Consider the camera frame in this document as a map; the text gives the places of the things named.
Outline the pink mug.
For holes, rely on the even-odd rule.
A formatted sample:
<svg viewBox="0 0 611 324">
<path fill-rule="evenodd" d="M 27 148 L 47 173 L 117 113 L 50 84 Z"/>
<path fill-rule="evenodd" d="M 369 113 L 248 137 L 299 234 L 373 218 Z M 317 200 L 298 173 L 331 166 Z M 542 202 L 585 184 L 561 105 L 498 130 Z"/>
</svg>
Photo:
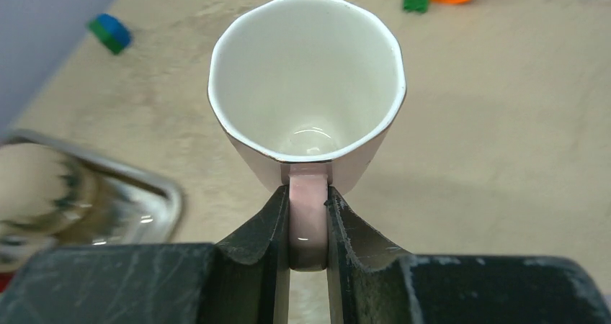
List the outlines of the pink mug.
<svg viewBox="0 0 611 324">
<path fill-rule="evenodd" d="M 272 0 L 218 39 L 208 100 L 258 180 L 288 187 L 292 269 L 325 269 L 327 196 L 355 187 L 406 90 L 394 34 L 344 0 Z"/>
</svg>

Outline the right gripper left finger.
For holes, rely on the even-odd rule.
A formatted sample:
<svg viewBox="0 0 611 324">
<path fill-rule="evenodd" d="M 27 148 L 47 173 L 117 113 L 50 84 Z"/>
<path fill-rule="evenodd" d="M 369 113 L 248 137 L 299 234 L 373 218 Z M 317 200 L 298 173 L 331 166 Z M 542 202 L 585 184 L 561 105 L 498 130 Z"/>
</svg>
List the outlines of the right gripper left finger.
<svg viewBox="0 0 611 324">
<path fill-rule="evenodd" d="M 288 189 L 218 243 L 43 251 L 1 296 L 3 323 L 286 323 Z"/>
</svg>

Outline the blue green toy block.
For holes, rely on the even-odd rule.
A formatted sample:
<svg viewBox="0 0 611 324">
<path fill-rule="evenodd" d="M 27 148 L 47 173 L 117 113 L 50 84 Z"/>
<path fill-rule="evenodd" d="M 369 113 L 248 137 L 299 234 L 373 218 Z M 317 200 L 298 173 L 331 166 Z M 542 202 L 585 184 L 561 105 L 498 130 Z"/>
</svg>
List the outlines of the blue green toy block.
<svg viewBox="0 0 611 324">
<path fill-rule="evenodd" d="M 121 54 L 133 40 L 128 28 L 110 14 L 99 14 L 89 21 L 87 27 L 113 55 Z"/>
</svg>

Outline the beige round mug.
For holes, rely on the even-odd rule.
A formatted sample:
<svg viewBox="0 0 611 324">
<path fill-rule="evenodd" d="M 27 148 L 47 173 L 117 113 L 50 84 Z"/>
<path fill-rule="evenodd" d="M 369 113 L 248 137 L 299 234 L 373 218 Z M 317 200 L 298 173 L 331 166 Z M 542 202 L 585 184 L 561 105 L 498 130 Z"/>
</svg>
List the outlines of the beige round mug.
<svg viewBox="0 0 611 324">
<path fill-rule="evenodd" d="M 37 143 L 1 147 L 1 231 L 86 240 L 110 222 L 109 187 L 77 157 Z"/>
</svg>

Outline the metal tray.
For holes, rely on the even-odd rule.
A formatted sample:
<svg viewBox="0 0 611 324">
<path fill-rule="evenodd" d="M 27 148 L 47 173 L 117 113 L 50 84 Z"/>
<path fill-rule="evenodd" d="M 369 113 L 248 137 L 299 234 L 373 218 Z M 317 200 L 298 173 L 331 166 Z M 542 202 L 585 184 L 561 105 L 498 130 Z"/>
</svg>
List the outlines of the metal tray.
<svg viewBox="0 0 611 324">
<path fill-rule="evenodd" d="M 169 239 L 182 212 L 182 193 L 173 181 L 32 130 L 12 130 L 1 138 L 1 147 L 17 143 L 55 148 L 77 157 L 100 175 L 109 187 L 105 207 L 110 222 L 86 240 L 64 241 L 53 236 L 1 231 L 2 273 L 14 273 L 28 258 L 46 248 L 161 243 Z"/>
</svg>

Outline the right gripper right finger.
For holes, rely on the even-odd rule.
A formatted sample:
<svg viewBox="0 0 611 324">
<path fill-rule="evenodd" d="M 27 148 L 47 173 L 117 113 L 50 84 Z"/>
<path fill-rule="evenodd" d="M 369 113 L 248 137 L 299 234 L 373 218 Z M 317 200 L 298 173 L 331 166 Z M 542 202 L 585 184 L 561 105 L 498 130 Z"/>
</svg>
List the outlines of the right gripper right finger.
<svg viewBox="0 0 611 324">
<path fill-rule="evenodd" d="M 326 201 L 333 323 L 608 323 L 610 307 L 576 262 L 557 256 L 413 254 Z"/>
</svg>

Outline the red mug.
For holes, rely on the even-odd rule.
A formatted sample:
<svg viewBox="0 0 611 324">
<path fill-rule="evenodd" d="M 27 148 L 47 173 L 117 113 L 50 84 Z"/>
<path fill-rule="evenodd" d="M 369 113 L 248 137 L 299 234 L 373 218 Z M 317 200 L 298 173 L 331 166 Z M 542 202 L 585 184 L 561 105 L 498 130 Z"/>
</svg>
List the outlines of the red mug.
<svg viewBox="0 0 611 324">
<path fill-rule="evenodd" d="M 13 277 L 14 273 L 0 273 L 0 293 L 5 291 Z"/>
</svg>

